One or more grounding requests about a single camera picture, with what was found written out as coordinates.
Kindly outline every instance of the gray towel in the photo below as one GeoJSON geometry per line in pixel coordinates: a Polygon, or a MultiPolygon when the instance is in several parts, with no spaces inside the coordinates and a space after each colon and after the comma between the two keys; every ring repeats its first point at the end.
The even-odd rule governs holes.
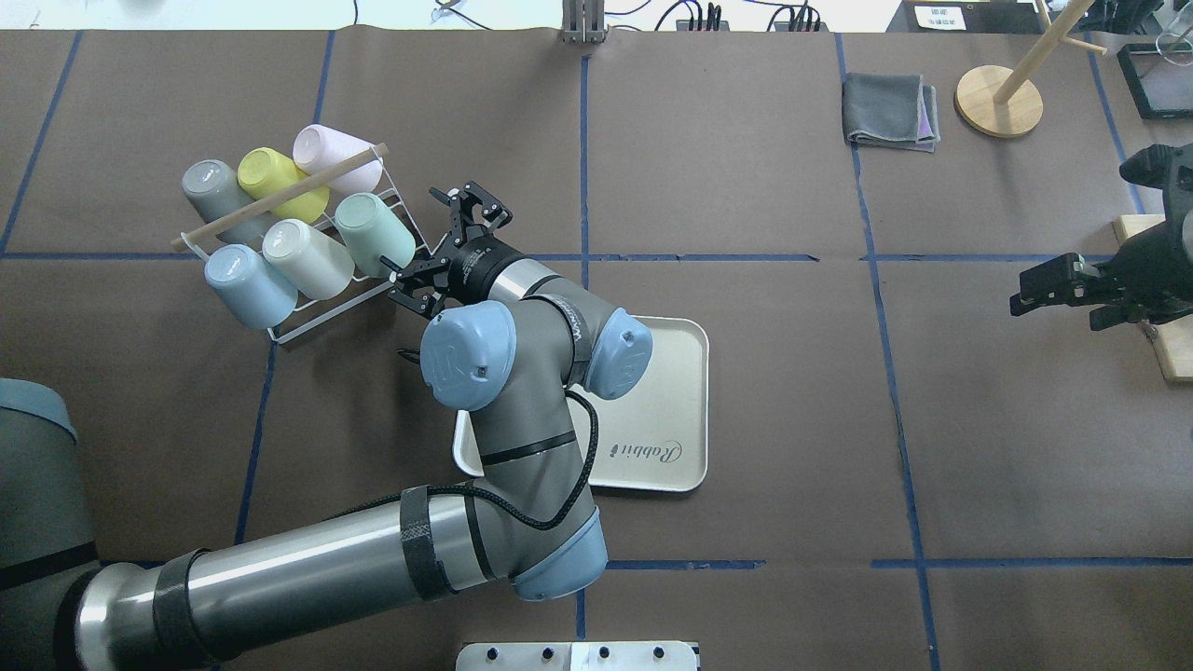
{"type": "Polygon", "coordinates": [[[940,142],[937,90],[915,74],[846,74],[841,118],[858,144],[931,153],[940,142]]]}

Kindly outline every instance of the white floor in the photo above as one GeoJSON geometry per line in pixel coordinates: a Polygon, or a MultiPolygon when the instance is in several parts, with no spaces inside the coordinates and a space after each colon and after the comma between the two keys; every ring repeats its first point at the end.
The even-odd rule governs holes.
{"type": "MultiPolygon", "coordinates": [[[[632,10],[644,0],[606,0],[606,12],[632,10]]],[[[610,25],[653,30],[673,0],[651,0],[610,25]]],[[[814,1],[837,32],[882,32],[900,0],[814,1]]],[[[478,30],[447,13],[434,17],[435,0],[357,0],[359,21],[388,29],[478,30]]],[[[721,0],[733,30],[765,30],[777,7],[721,0]]],[[[560,27],[561,0],[463,0],[456,8],[494,29],[560,27]]],[[[352,0],[0,0],[0,29],[110,30],[328,30],[352,25],[352,0]]],[[[686,18],[681,8],[670,19],[686,18]]],[[[668,20],[669,30],[674,21],[668,20]]]]}

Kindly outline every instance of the wooden mug tree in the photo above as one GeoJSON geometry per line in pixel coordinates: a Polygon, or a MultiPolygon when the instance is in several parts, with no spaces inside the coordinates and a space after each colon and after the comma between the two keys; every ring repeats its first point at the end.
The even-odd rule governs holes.
{"type": "Polygon", "coordinates": [[[1094,0],[1071,0],[1056,21],[1052,21],[1044,0],[1036,0],[1036,8],[1047,30],[1015,69],[978,66],[965,73],[957,84],[957,96],[953,98],[962,118],[994,137],[1019,137],[1036,128],[1044,115],[1044,100],[1027,78],[1044,63],[1052,49],[1064,43],[1106,55],[1105,47],[1067,35],[1093,4],[1094,0]]]}

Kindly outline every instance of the white mounting plate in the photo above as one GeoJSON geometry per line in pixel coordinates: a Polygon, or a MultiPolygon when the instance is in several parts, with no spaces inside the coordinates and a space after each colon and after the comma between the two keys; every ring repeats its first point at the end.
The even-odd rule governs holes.
{"type": "Polygon", "coordinates": [[[456,671],[534,669],[542,671],[698,671],[699,646],[684,641],[579,641],[469,644],[456,657],[456,671]],[[602,648],[607,652],[601,657],[602,648]],[[656,657],[655,648],[662,651],[656,657]],[[489,659],[489,651],[495,658],[489,659]],[[546,659],[544,651],[550,650],[546,659]]]}
{"type": "MultiPolygon", "coordinates": [[[[598,487],[687,492],[709,472],[709,336],[688,319],[638,316],[654,353],[638,384],[616,401],[575,390],[596,408],[600,441],[589,482],[598,487]]],[[[568,404],[580,451],[588,449],[588,414],[568,404]]],[[[466,412],[456,414],[452,456],[464,473],[482,475],[466,412]]]]}

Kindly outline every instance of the cup rack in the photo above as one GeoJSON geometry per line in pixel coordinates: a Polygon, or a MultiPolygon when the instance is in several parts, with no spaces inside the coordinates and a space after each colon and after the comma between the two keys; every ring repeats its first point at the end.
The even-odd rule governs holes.
{"type": "MultiPolygon", "coordinates": [[[[385,143],[375,144],[369,149],[360,152],[359,154],[350,156],[344,161],[340,161],[339,164],[329,166],[326,170],[319,171],[311,174],[310,177],[307,177],[305,179],[291,184],[290,186],[286,186],[285,189],[276,193],[266,196],[265,198],[254,201],[253,203],[249,203],[248,205],[245,205],[243,208],[234,213],[229,213],[228,215],[224,215],[210,223],[200,226],[194,230],[179,233],[179,236],[171,241],[171,247],[173,247],[174,251],[177,252],[184,252],[190,250],[199,259],[206,260],[209,254],[203,250],[200,245],[202,241],[215,240],[215,236],[217,234],[231,229],[237,224],[256,215],[264,214],[267,210],[271,210],[277,205],[280,205],[282,203],[296,198],[308,191],[319,189],[320,186],[326,185],[333,179],[342,177],[357,170],[360,166],[364,166],[372,161],[378,161],[382,164],[382,181],[379,186],[385,186],[387,184],[389,186],[383,189],[382,191],[375,191],[377,193],[377,197],[379,197],[382,202],[385,203],[385,205],[395,215],[398,215],[397,208],[401,208],[402,214],[404,214],[406,216],[398,215],[398,220],[401,220],[402,223],[406,224],[410,234],[414,235],[414,241],[416,245],[414,251],[415,258],[416,259],[429,258],[429,251],[427,247],[426,239],[422,236],[422,232],[419,230],[419,226],[418,223],[415,223],[414,216],[410,214],[410,210],[407,209],[406,199],[403,199],[402,195],[398,192],[397,185],[394,183],[394,178],[389,174],[389,170],[385,168],[385,164],[382,161],[382,156],[387,155],[388,153],[389,148],[385,146],[385,143]]],[[[327,214],[326,210],[310,226],[314,227],[316,230],[321,232],[330,228],[332,233],[333,234],[335,233],[335,227],[332,223],[332,217],[327,214]]],[[[375,278],[367,276],[352,277],[353,283],[367,282],[370,279],[375,278]]],[[[266,328],[265,331],[270,336],[270,340],[279,345],[284,345],[290,340],[293,340],[295,338],[298,338],[299,336],[310,332],[311,330],[317,328],[320,325],[326,324],[335,319],[336,316],[348,312],[350,309],[359,306],[360,303],[364,303],[365,301],[375,296],[389,291],[392,287],[394,283],[390,281],[387,279],[378,281],[377,284],[371,287],[369,290],[358,294],[348,300],[340,301],[332,309],[323,312],[317,316],[314,316],[307,321],[303,321],[302,324],[292,328],[289,328],[285,332],[282,332],[280,330],[282,325],[266,328]]],[[[327,298],[323,301],[309,300],[305,303],[297,306],[291,314],[298,314],[316,303],[328,303],[335,301],[336,298],[327,298]]]]}

